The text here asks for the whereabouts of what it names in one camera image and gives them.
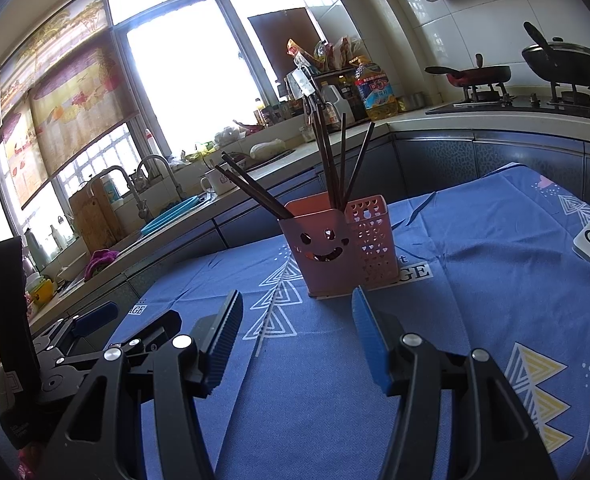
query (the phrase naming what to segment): white mug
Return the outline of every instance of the white mug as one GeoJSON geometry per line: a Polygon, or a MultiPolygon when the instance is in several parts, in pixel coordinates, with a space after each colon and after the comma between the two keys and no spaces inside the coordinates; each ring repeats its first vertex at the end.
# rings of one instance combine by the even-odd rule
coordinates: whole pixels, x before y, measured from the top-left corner
{"type": "MultiPolygon", "coordinates": [[[[222,168],[229,170],[227,164],[222,164],[222,168]]],[[[217,193],[223,195],[229,192],[231,189],[235,189],[236,185],[230,182],[230,180],[219,170],[210,170],[201,179],[201,189],[209,193],[217,193]]]]}

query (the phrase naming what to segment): cooking oil bottle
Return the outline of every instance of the cooking oil bottle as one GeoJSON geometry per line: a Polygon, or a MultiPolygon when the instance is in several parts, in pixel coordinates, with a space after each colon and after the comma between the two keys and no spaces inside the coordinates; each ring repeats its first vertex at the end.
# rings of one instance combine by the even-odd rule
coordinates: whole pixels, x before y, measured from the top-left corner
{"type": "Polygon", "coordinates": [[[397,99],[381,67],[366,56],[356,57],[351,63],[359,64],[355,71],[355,86],[370,120],[379,121],[397,115],[397,99]]]}

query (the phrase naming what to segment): white countertop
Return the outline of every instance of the white countertop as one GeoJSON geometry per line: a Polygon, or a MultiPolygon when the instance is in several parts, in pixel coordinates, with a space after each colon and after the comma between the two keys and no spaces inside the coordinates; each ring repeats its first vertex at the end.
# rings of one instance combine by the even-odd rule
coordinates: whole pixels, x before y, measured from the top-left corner
{"type": "MultiPolygon", "coordinates": [[[[373,139],[385,136],[390,132],[439,130],[438,136],[444,137],[448,135],[447,130],[504,130],[590,141],[590,119],[545,112],[462,112],[427,116],[425,114],[427,109],[407,112],[394,118],[378,121],[373,139]]],[[[366,124],[348,129],[346,149],[358,147],[367,129],[366,124]]],[[[330,139],[333,153],[338,154],[340,134],[332,134],[330,139]]],[[[252,176],[262,186],[269,188],[302,173],[319,162],[317,146],[314,142],[309,142],[297,146],[290,155],[256,170],[252,176]]],[[[243,191],[235,188],[170,222],[146,240],[127,248],[113,264],[91,280],[67,292],[63,298],[54,297],[32,320],[31,330],[33,332],[40,330],[57,317],[62,316],[67,309],[83,300],[88,294],[117,277],[138,261],[191,229],[242,203],[247,198],[248,196],[243,191]]]]}

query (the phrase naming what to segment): faucet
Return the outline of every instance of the faucet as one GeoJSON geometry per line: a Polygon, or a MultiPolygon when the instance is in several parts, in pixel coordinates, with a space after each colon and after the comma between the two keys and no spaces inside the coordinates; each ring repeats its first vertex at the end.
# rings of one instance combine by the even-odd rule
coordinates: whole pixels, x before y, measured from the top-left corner
{"type": "Polygon", "coordinates": [[[171,167],[170,164],[168,164],[168,161],[163,158],[161,155],[147,155],[144,158],[141,159],[141,162],[139,163],[139,166],[137,166],[137,171],[136,173],[139,173],[139,170],[141,170],[141,167],[143,166],[144,162],[146,162],[147,160],[150,160],[151,158],[156,158],[158,160],[161,160],[164,165],[166,166],[166,170],[168,170],[168,174],[171,177],[172,183],[175,184],[175,190],[177,191],[177,195],[179,196],[179,200],[181,200],[182,202],[184,200],[186,200],[186,194],[184,193],[184,190],[182,189],[182,186],[180,185],[179,182],[177,182],[177,179],[175,178],[174,174],[172,174],[171,171],[171,167]]]}
{"type": "Polygon", "coordinates": [[[150,213],[150,209],[148,209],[148,206],[146,205],[146,200],[142,200],[139,193],[137,192],[137,189],[135,189],[135,186],[132,183],[131,179],[128,177],[126,170],[124,170],[124,168],[122,168],[121,166],[111,166],[110,168],[107,168],[106,170],[103,170],[102,172],[92,177],[90,182],[88,182],[88,196],[94,196],[94,193],[92,192],[92,183],[95,180],[101,178],[104,175],[108,175],[111,171],[115,170],[121,171],[121,173],[124,176],[124,179],[126,180],[126,185],[128,186],[128,189],[131,190],[131,192],[133,193],[133,197],[137,202],[137,209],[139,209],[139,217],[142,220],[144,220],[147,224],[149,222],[152,222],[153,216],[150,213]]]}

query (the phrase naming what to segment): red frying pan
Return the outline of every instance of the red frying pan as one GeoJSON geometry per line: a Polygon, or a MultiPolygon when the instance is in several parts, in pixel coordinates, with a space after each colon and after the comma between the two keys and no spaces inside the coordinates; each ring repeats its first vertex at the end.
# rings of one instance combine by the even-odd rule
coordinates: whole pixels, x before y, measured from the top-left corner
{"type": "Polygon", "coordinates": [[[458,88],[505,83],[510,80],[509,66],[484,66],[484,58],[481,54],[475,54],[475,59],[478,68],[455,70],[445,66],[427,66],[425,70],[433,75],[445,74],[450,84],[458,88]]]}

